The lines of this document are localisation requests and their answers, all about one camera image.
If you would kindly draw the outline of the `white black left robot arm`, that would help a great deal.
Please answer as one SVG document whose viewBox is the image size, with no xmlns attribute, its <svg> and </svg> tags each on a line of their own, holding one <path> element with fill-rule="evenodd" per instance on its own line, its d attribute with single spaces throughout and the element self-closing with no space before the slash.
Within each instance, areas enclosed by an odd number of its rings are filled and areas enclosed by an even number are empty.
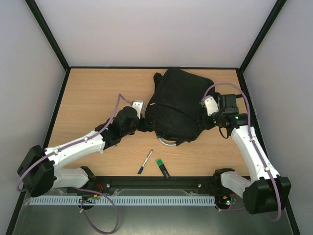
<svg viewBox="0 0 313 235">
<path fill-rule="evenodd" d="M 68 143 L 30 148 L 17 170 L 18 183 L 24 185 L 31 197 L 44 195 L 53 188 L 83 188 L 92 181 L 92 172 L 87 167 L 66 169 L 65 166 L 88 154 L 103 152 L 137 130 L 152 131 L 155 122 L 152 117 L 143 117 L 141 109 L 139 103 L 126 106 L 93 131 Z"/>
</svg>

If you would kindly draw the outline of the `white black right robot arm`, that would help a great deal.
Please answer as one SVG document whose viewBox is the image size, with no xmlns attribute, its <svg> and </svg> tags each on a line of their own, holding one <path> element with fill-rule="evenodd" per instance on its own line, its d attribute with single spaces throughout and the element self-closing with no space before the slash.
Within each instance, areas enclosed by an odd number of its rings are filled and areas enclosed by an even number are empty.
<svg viewBox="0 0 313 235">
<path fill-rule="evenodd" d="M 234 94 L 208 95 L 201 101 L 206 109 L 205 123 L 226 129 L 227 137 L 238 146 L 247 165 L 250 179 L 240 176 L 231 168 L 216 170 L 213 186 L 223 192 L 227 188 L 240 196 L 250 214 L 277 211 L 285 208 L 291 189 L 288 177 L 282 177 L 262 149 L 249 114 L 239 113 Z"/>
</svg>

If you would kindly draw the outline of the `black student backpack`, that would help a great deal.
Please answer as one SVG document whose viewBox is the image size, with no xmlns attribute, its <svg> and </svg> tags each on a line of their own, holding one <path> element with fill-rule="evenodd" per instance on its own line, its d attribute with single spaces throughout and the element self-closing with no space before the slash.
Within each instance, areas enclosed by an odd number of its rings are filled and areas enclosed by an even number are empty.
<svg viewBox="0 0 313 235">
<path fill-rule="evenodd" d="M 144 117 L 154 118 L 156 136 L 177 145 L 196 140 L 204 131 L 198 124 L 199 117 L 207 116 L 200 102 L 206 91 L 216 96 L 214 82 L 176 68 L 165 74 L 155 73 L 153 79 L 154 94 Z"/>
</svg>

